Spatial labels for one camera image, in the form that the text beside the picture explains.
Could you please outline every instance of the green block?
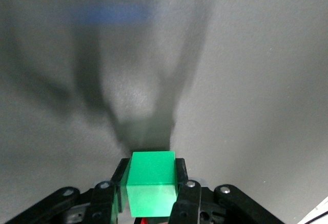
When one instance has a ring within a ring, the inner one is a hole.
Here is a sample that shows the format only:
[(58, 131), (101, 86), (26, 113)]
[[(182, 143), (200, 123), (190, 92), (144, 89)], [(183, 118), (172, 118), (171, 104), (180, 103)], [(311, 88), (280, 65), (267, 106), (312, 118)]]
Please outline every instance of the green block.
[(170, 216), (177, 199), (174, 151), (134, 152), (127, 192), (132, 217)]

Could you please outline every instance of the white surface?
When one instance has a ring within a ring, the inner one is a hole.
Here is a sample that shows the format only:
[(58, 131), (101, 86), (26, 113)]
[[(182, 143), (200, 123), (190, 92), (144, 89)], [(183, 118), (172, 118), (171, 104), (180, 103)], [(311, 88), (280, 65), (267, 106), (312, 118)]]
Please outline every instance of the white surface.
[[(316, 208), (314, 208), (306, 217), (304, 217), (298, 224), (304, 224), (309, 220), (313, 220), (317, 216), (328, 211), (328, 197), (325, 198)], [(323, 216), (320, 219), (317, 219), (313, 224), (324, 224), (328, 222), (328, 215)]]
[[(236, 185), (286, 223), (328, 195), (328, 0), (1, 1), (0, 222), (109, 178), (142, 147), (169, 145), (190, 175)], [(76, 36), (66, 11), (98, 2), (147, 4), (154, 17)], [(86, 54), (99, 46), (124, 143), (77, 88), (79, 41)]]

